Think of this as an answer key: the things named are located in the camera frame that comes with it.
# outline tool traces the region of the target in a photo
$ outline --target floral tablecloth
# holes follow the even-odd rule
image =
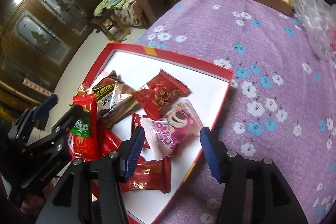
[[[233,70],[220,140],[273,159],[309,223],[325,216],[336,200],[336,60],[315,58],[299,19],[252,0],[182,0],[137,44]],[[223,190],[201,159],[159,223],[213,223]]]

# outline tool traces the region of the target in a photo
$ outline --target silver bolt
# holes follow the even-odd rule
[[[82,161],[83,161],[83,160],[82,160],[81,158],[77,158],[77,159],[73,160],[72,163],[73,163],[74,165],[80,165],[80,164],[82,163]]]
[[[237,156],[237,153],[235,151],[233,151],[233,150],[230,150],[230,151],[227,152],[227,155],[229,157],[235,157],[235,156]]]
[[[116,157],[118,157],[118,155],[119,155],[119,154],[118,154],[117,151],[112,151],[112,152],[109,153],[109,157],[110,157],[110,158],[116,158]]]
[[[264,158],[263,161],[264,161],[265,164],[272,164],[272,162],[273,162],[270,158]]]

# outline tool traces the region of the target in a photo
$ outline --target clear plastic bag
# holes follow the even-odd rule
[[[336,5],[324,0],[294,0],[295,14],[306,27],[309,43],[323,60],[336,54]]]

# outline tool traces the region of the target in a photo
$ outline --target white flower print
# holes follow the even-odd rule
[[[243,90],[243,94],[245,94],[247,98],[251,99],[257,96],[255,93],[257,89],[251,82],[244,81],[244,83],[241,85],[241,88]]]
[[[284,83],[280,75],[273,75],[272,79],[273,79],[273,82],[276,83],[277,85],[282,85]]]
[[[246,13],[246,12],[241,12],[240,15],[241,15],[243,18],[245,18],[245,19],[251,19],[251,18],[252,18],[251,15],[249,15],[249,14]]]
[[[185,35],[180,35],[178,37],[175,38],[176,42],[183,42],[187,39],[187,37]]]
[[[241,122],[235,122],[235,125],[233,126],[233,130],[236,132],[236,134],[243,134],[245,132],[245,127]]]
[[[238,12],[232,12],[232,14],[233,14],[235,17],[240,17],[240,13],[238,13]]]
[[[326,213],[330,210],[331,205],[332,205],[332,203],[328,203],[328,204],[325,206],[325,212],[326,212]]]
[[[266,98],[266,107],[272,112],[278,109],[278,105],[275,100],[270,98]]]
[[[233,87],[234,89],[238,88],[238,84],[237,84],[237,82],[234,79],[231,80],[230,87]]]
[[[282,18],[286,18],[286,19],[288,18],[288,17],[285,16],[284,14],[280,14],[280,13],[278,13],[278,15],[281,16]]]
[[[317,206],[317,204],[319,204],[320,199],[318,198],[317,200],[315,200],[314,204],[313,204],[313,208],[315,208]]]
[[[154,32],[162,32],[163,31],[163,29],[164,29],[164,27],[162,26],[162,25],[160,25],[160,26],[157,26],[156,28],[154,28]]]
[[[210,214],[202,214],[200,220],[204,224],[213,224],[215,222],[213,216]]]
[[[240,152],[245,156],[245,157],[252,157],[254,153],[256,152],[253,144],[251,143],[246,143],[241,145]]]
[[[317,192],[320,192],[320,191],[322,190],[322,187],[323,187],[323,183],[321,182],[321,183],[317,186],[316,191],[317,191]]]
[[[311,74],[311,68],[307,63],[302,63],[302,68],[305,72],[307,72],[308,74]]]
[[[157,38],[161,41],[164,41],[164,40],[169,40],[171,38],[171,35],[167,32],[163,32],[163,33],[160,33]]]
[[[247,112],[252,114],[254,117],[260,117],[265,112],[265,109],[262,104],[253,101],[251,103],[247,103]]]
[[[293,134],[297,137],[301,135],[301,133],[302,133],[301,126],[299,124],[294,126]]]
[[[278,110],[278,113],[275,114],[275,117],[278,119],[278,122],[283,122],[287,119],[288,113],[282,109]]]
[[[147,37],[147,40],[153,40],[155,37],[156,37],[155,34],[150,34],[150,35]]]
[[[207,200],[207,207],[209,209],[216,209],[218,207],[218,201],[215,198],[209,198]]]
[[[326,202],[326,203],[329,203],[330,199],[331,199],[331,195],[329,195],[329,196],[327,197],[327,199],[325,200],[325,202]]]
[[[239,25],[239,26],[244,26],[245,25],[244,21],[242,21],[242,20],[236,20],[236,24]]]
[[[222,66],[224,68],[230,69],[232,66],[228,60],[218,59],[213,61],[216,65]]]
[[[321,202],[321,206],[325,205],[327,198],[323,198]]]
[[[331,149],[331,145],[333,144],[333,142],[331,141],[331,139],[329,139],[328,141],[327,141],[327,148],[328,149]]]
[[[332,129],[334,128],[334,122],[333,122],[333,120],[330,119],[330,118],[327,119],[327,128],[328,128],[329,130],[332,130]]]

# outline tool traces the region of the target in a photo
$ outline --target blue rubber fingertip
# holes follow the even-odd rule
[[[43,116],[45,116],[55,105],[58,103],[58,97],[56,94],[51,95],[42,104],[34,109],[33,121],[38,121]]]
[[[145,131],[143,128],[141,128],[140,134],[135,140],[134,145],[125,162],[126,166],[125,166],[124,177],[127,180],[129,180],[135,172],[135,168],[137,167],[137,163],[138,163],[144,142],[145,142]]]
[[[211,141],[207,136],[207,132],[210,132],[209,128],[202,128],[200,133],[201,145],[205,158],[207,160],[211,175],[217,180],[220,181],[221,175],[219,173],[219,159],[216,156],[215,151],[213,150]]]

